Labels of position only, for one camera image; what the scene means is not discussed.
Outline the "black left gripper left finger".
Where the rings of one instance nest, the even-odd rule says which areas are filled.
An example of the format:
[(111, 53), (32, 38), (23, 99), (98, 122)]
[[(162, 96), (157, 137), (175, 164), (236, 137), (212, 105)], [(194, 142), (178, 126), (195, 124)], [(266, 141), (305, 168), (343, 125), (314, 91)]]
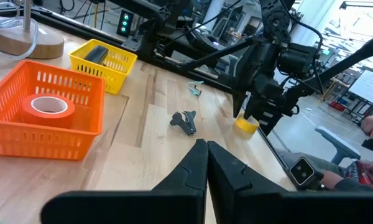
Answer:
[(42, 223), (203, 223), (208, 145), (196, 140), (180, 163), (152, 190), (70, 191), (42, 208)]

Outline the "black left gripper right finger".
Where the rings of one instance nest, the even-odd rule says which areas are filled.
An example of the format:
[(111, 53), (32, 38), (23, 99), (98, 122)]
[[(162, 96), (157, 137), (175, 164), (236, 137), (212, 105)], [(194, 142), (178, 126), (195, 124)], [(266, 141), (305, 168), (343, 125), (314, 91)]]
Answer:
[(289, 192), (216, 142), (208, 150), (218, 223), (373, 223), (373, 192)]

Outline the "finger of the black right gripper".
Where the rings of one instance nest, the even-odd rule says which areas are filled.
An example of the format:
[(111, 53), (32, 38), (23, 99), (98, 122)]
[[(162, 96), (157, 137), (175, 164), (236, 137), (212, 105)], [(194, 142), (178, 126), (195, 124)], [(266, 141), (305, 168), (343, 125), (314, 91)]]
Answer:
[(233, 98), (233, 117), (236, 118), (242, 108), (243, 102), (247, 95), (245, 92), (234, 91), (232, 93)]
[(262, 112), (262, 99), (251, 96), (247, 102), (244, 112), (244, 119), (249, 119), (251, 116), (256, 118)]

